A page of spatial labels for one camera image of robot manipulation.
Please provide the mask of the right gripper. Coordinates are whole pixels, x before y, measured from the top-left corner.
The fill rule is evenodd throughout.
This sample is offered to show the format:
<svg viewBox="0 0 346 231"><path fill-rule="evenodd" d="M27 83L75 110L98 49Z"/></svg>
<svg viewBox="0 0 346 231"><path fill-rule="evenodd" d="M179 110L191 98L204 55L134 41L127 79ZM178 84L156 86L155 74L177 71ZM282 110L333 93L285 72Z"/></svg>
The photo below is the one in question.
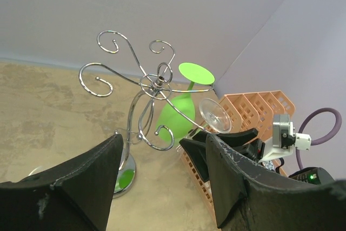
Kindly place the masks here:
<svg viewBox="0 0 346 231"><path fill-rule="evenodd" d="M202 181L209 181L209 172L206 156L206 139L208 133L200 131L192 139L183 138L180 140L180 145L190 157L192 164L198 172ZM259 162L263 157L265 143L257 138L257 129L251 128L238 133L216 134L224 143L232 147L238 153L251 159L254 162Z"/></svg>

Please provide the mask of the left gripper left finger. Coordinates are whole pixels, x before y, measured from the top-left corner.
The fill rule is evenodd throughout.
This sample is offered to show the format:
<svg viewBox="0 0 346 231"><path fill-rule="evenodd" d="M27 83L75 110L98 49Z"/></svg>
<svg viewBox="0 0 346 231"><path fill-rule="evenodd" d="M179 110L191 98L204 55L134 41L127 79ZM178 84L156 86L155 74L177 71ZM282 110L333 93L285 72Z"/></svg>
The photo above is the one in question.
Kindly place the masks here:
<svg viewBox="0 0 346 231"><path fill-rule="evenodd" d="M114 134L18 182L1 183L1 230L106 230L123 151Z"/></svg>

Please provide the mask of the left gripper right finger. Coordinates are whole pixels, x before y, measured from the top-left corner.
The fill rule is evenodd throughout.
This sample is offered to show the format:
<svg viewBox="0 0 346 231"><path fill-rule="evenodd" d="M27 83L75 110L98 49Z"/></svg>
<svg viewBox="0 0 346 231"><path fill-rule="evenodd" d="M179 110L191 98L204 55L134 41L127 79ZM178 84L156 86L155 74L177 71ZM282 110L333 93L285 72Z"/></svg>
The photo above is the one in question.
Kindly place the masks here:
<svg viewBox="0 0 346 231"><path fill-rule="evenodd" d="M206 157L221 230L345 230L345 180L323 185L279 175L207 135Z"/></svg>

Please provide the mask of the clear wine glass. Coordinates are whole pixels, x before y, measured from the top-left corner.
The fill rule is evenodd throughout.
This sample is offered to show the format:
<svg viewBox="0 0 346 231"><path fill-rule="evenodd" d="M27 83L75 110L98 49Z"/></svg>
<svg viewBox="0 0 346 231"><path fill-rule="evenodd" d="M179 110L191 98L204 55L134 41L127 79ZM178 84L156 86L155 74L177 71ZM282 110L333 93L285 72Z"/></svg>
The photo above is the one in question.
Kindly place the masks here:
<svg viewBox="0 0 346 231"><path fill-rule="evenodd" d="M231 118L216 101L204 98L199 103L199 112L206 124L214 131L227 134L232 128Z"/></svg>

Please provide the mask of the green plastic wine glass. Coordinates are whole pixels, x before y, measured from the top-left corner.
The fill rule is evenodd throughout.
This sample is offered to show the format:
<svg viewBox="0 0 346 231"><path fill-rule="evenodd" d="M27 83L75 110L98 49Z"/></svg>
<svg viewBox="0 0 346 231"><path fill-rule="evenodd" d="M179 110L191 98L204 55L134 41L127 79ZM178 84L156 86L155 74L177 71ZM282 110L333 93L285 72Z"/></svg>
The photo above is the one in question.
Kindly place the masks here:
<svg viewBox="0 0 346 231"><path fill-rule="evenodd" d="M186 136L192 128L191 122L196 117L195 105L191 97L191 94L197 92L193 89L194 85L212 86L215 81L214 75L208 69L195 63L181 63L178 69L190 81L190 84L185 92L171 98L170 103L165 104L156 123L157 126L164 125L172 131L175 144Z"/></svg>

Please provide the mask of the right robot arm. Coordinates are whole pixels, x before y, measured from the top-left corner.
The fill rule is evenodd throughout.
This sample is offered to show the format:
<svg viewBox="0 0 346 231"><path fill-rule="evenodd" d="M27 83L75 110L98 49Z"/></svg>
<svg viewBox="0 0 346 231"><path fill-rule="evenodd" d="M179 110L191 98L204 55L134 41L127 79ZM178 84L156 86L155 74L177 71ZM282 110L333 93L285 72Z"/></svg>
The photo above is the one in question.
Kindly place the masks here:
<svg viewBox="0 0 346 231"><path fill-rule="evenodd" d="M204 131L200 131L192 139L183 138L179 141L179 144L190 157L196 172L203 182L209 181L206 156L207 134ZM258 162L264 147L264 142L257 135L258 130L252 128L239 133L217 134L216 136L240 154ZM320 167L306 167L289 175L289 177L316 185L328 183L333 180L329 173Z"/></svg>

